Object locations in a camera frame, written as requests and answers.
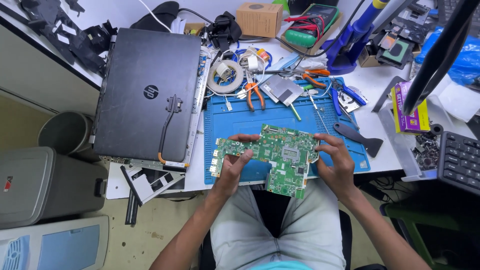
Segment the brown cardboard box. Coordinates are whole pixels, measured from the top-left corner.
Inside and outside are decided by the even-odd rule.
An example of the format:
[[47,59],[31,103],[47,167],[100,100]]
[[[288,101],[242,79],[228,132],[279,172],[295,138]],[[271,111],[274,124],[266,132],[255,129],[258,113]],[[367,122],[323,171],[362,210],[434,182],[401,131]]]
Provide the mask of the brown cardboard box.
[[[413,47],[413,57],[418,56],[420,52],[421,52],[420,45],[415,44],[415,46]],[[378,62],[378,60],[375,59],[375,55],[369,54],[366,46],[365,48],[363,48],[359,56],[359,64],[360,64],[360,67],[379,67],[379,66],[388,65],[385,63]]]
[[[305,53],[305,51],[307,51],[307,54],[315,54],[318,49],[320,49],[320,47],[323,45],[323,43],[327,40],[327,38],[330,36],[330,34],[332,32],[334,32],[339,26],[340,26],[340,21],[342,20],[342,16],[343,16],[343,13],[342,12],[339,12],[338,13],[338,16],[336,17],[335,21],[333,22],[333,24],[330,26],[330,28],[324,33],[324,36],[317,42],[315,43],[315,45],[313,47],[311,47],[310,49],[307,49],[305,47],[302,47],[302,46],[297,46],[297,45],[293,45],[293,44],[290,44],[290,46],[294,47],[295,49]],[[285,32],[282,33],[282,35],[280,36],[280,38],[287,42],[288,41],[285,39]],[[280,46],[288,51],[293,51],[292,49],[290,49],[289,47],[285,46],[285,44],[283,43],[280,43]]]
[[244,3],[237,9],[237,23],[242,34],[276,37],[282,26],[283,5]]
[[200,30],[205,26],[205,23],[186,23],[185,29],[183,30],[184,34],[188,34],[191,30],[194,30],[195,36],[198,36]]

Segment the black spatula pry tool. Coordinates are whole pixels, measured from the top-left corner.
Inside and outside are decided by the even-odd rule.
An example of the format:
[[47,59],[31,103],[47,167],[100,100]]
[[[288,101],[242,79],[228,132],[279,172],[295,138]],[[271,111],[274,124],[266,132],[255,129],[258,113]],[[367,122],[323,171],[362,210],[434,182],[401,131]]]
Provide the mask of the black spatula pry tool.
[[333,128],[338,133],[349,138],[350,140],[354,140],[356,142],[363,144],[363,146],[365,147],[365,150],[372,158],[377,156],[378,151],[380,150],[380,147],[384,143],[383,140],[377,139],[377,138],[367,139],[362,135],[360,135],[360,133],[358,133],[353,128],[339,122],[336,122],[335,124],[333,124]]

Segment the blue plastic bag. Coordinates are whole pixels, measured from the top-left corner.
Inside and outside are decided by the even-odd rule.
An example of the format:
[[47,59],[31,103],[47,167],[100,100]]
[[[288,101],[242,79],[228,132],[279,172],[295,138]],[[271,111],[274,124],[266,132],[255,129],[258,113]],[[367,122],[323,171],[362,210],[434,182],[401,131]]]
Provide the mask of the blue plastic bag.
[[[443,27],[436,27],[433,34],[428,38],[425,45],[421,48],[421,53],[415,58],[418,63],[423,63],[427,52],[437,41]],[[468,36],[462,51],[456,58],[452,67],[448,71],[450,78],[459,85],[470,85],[475,78],[480,76],[480,39]]]

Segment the person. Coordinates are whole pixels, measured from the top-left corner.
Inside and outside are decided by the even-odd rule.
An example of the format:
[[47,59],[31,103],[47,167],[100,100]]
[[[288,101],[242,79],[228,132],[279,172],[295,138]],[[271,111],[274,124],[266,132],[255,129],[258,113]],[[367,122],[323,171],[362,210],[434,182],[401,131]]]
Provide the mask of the person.
[[[189,269],[208,230],[217,270],[344,269],[337,200],[362,225],[389,270],[430,269],[354,185],[355,163],[343,141],[326,134],[314,137],[327,143],[316,150],[329,154],[333,167],[318,159],[321,179],[307,182],[304,199],[290,199],[278,238],[265,228],[251,189],[238,186],[240,172],[253,156],[248,149],[240,157],[224,157],[207,197],[150,270]],[[229,139],[247,143],[259,138],[238,134]]]

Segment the gray trash bin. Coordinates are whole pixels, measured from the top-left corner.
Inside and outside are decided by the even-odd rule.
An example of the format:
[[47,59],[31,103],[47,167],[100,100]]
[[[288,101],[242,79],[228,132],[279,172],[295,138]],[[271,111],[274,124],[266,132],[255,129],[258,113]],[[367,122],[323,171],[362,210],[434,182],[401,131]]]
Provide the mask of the gray trash bin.
[[102,209],[105,168],[49,147],[0,152],[0,229]]
[[88,142],[93,121],[76,111],[64,111],[50,118],[38,134],[38,146],[55,149],[61,155],[86,162],[100,161]]

